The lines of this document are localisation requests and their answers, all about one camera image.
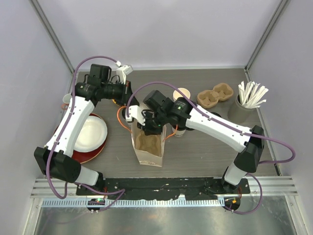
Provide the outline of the cardboard cup carrier single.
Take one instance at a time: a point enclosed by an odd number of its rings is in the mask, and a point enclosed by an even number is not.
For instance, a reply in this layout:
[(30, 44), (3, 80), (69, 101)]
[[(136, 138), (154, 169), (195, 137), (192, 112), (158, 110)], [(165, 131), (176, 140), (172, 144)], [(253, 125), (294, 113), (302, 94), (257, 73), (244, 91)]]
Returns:
[(135, 139), (135, 149), (161, 157), (161, 135), (145, 135), (140, 131)]

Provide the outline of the brown paper bag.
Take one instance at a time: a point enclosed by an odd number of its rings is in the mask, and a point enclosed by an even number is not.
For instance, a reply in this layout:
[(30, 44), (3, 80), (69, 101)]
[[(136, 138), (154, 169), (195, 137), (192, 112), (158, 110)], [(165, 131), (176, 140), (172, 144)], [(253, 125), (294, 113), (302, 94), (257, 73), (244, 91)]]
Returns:
[(120, 119), (120, 112), (125, 111), (126, 106), (121, 106), (116, 114), (120, 125), (131, 133), (132, 146), (140, 165), (149, 165), (162, 167), (165, 141), (172, 137), (178, 136), (178, 126), (172, 129), (170, 135), (166, 135), (166, 126), (161, 129), (160, 135), (145, 135), (144, 131), (137, 127), (138, 122), (135, 121), (128, 126)]

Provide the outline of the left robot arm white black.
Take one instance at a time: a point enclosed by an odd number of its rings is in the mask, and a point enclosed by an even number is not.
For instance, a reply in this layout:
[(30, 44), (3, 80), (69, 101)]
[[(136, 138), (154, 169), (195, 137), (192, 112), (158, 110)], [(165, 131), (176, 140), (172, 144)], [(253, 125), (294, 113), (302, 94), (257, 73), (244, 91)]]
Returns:
[(45, 147), (35, 149), (34, 157), (42, 173), (68, 183), (85, 184), (93, 195), (100, 195), (104, 189), (101, 174), (83, 167), (72, 158), (74, 146), (85, 121), (99, 101), (115, 99), (126, 104), (132, 93), (130, 81), (99, 86), (77, 83), (75, 95), (57, 130)]

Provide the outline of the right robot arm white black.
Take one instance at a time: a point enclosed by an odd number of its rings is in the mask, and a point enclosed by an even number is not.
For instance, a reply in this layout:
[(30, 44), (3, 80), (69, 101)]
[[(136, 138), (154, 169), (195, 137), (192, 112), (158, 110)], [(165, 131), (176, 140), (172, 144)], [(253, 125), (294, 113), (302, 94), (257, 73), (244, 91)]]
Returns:
[(142, 128), (146, 134), (157, 134), (162, 126), (169, 123), (179, 131), (198, 130), (206, 133), (237, 151), (234, 162), (226, 168), (221, 179), (224, 192), (233, 193), (247, 173), (256, 172), (264, 150), (264, 140), (254, 135), (262, 136), (262, 127), (236, 125), (207, 112), (184, 97), (172, 101), (158, 90), (150, 92), (143, 103), (148, 107), (142, 111), (145, 119)]

